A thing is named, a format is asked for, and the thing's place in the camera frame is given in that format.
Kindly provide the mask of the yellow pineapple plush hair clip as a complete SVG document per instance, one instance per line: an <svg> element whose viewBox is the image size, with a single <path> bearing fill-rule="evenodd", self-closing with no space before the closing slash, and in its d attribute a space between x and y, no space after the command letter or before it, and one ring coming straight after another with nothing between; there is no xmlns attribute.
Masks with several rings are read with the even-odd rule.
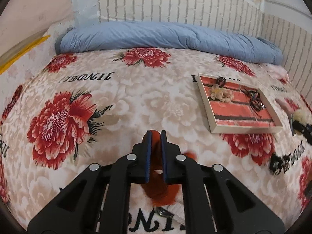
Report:
<svg viewBox="0 0 312 234"><path fill-rule="evenodd" d="M281 99L276 98L275 101L278 103L281 109L286 113L289 119L289 124L290 124L290 129L291 129L292 134L302 135L293 131L292 124L293 124L293 121L299 121L300 123L306 125L308 123L308 114L302 109L292 110L290 106L284 101L282 101Z"/></svg>

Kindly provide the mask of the black scrunchie with charm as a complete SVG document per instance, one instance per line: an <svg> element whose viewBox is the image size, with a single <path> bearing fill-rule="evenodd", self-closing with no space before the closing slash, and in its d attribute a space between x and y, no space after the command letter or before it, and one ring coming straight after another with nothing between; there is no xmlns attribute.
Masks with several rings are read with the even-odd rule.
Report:
<svg viewBox="0 0 312 234"><path fill-rule="evenodd" d="M269 171L272 175L277 176L281 172L289 170L290 157L288 155L279 156L273 153L270 158Z"/></svg>

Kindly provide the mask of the orange fabric scrunchie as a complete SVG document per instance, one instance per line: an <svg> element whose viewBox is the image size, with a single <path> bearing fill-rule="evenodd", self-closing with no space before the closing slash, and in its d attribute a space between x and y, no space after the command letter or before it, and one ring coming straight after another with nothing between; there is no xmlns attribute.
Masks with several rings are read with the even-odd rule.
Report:
<svg viewBox="0 0 312 234"><path fill-rule="evenodd" d="M149 172L146 184L142 184L146 195L154 206L173 204L180 189L187 210L199 206L200 198L205 197L203 177L196 162L195 153L180 153L179 147L167 141L166 132L149 130L142 140L146 146L146 163Z"/></svg>

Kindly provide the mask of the cream fabric scrunchie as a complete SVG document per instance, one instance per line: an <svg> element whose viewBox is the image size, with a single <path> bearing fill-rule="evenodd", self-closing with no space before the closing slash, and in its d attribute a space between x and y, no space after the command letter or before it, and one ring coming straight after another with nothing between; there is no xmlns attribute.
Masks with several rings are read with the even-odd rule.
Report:
<svg viewBox="0 0 312 234"><path fill-rule="evenodd" d="M214 84L210 90L208 90L208 94L212 100L219 100L222 103L230 103L234 99L234 94L231 90L220 87L217 84Z"/></svg>

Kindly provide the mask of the black claw hair clip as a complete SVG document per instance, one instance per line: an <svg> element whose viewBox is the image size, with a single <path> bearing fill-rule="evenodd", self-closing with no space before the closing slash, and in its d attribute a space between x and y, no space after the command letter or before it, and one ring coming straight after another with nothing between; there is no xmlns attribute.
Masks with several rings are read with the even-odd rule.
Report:
<svg viewBox="0 0 312 234"><path fill-rule="evenodd" d="M219 88L222 88L223 86L225 86L227 83L226 79L224 77L218 77L216 79L215 84L219 86Z"/></svg>

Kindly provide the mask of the pink pillow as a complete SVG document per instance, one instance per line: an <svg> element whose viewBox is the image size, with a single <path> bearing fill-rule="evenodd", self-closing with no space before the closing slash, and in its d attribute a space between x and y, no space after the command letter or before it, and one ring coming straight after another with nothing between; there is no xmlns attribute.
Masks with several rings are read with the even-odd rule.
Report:
<svg viewBox="0 0 312 234"><path fill-rule="evenodd" d="M268 63L262 63L261 66L266 70L271 78L280 81L284 85L290 83L289 75L284 67Z"/></svg>

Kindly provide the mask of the brick-lined white tray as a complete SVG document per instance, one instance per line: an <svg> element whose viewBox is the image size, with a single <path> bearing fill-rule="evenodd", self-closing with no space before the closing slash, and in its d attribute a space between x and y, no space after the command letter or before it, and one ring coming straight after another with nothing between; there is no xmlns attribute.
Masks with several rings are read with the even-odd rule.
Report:
<svg viewBox="0 0 312 234"><path fill-rule="evenodd" d="M224 88L231 90L230 103L212 100L208 90L218 76L198 74L196 81L205 106L210 132L213 134L276 134L283 124L269 99L257 86L225 78Z"/></svg>

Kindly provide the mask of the floral red beige blanket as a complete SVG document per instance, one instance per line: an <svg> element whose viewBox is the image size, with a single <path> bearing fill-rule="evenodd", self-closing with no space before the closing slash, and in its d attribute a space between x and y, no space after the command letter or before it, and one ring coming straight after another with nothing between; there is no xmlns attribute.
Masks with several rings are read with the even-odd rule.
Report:
<svg viewBox="0 0 312 234"><path fill-rule="evenodd" d="M283 129L270 135L212 134L198 74L259 87ZM225 166L290 227L308 205L311 146L293 135L275 99L309 112L291 83L261 64L178 49L95 51L44 58L32 50L1 74L1 198L26 227L89 164L114 163L147 130L165 130L200 164ZM273 153L289 170L269 171Z"/></svg>

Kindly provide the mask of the rolled blue quilt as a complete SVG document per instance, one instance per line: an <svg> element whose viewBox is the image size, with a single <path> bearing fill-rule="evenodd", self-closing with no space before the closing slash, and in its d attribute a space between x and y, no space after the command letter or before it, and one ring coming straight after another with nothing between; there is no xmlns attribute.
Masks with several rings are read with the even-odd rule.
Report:
<svg viewBox="0 0 312 234"><path fill-rule="evenodd" d="M282 51L268 40L172 22L103 22L73 28L55 44L56 54L129 48L192 49L273 65L283 61Z"/></svg>

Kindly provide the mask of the white brick-pattern headboard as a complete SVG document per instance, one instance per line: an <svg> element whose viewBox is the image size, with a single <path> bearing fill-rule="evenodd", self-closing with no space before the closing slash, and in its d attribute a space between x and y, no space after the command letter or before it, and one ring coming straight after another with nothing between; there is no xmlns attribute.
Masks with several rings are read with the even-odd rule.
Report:
<svg viewBox="0 0 312 234"><path fill-rule="evenodd" d="M300 0L97 0L97 8L101 21L179 22L269 40L311 100L311 14Z"/></svg>

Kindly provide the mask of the beige wooden side panel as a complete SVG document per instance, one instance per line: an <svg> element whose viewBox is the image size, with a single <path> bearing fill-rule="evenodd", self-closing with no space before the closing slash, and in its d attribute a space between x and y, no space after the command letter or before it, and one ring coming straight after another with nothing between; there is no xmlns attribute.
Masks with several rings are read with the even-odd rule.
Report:
<svg viewBox="0 0 312 234"><path fill-rule="evenodd" d="M73 18L71 0L10 0L1 14L1 64L52 24Z"/></svg>

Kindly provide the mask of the clear plastic wrapped roll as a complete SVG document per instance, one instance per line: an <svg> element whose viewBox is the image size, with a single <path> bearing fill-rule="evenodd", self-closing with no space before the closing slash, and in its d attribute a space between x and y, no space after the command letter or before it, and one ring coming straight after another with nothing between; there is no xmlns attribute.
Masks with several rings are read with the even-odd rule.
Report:
<svg viewBox="0 0 312 234"><path fill-rule="evenodd" d="M100 22L99 0L71 0L76 27L84 27Z"/></svg>

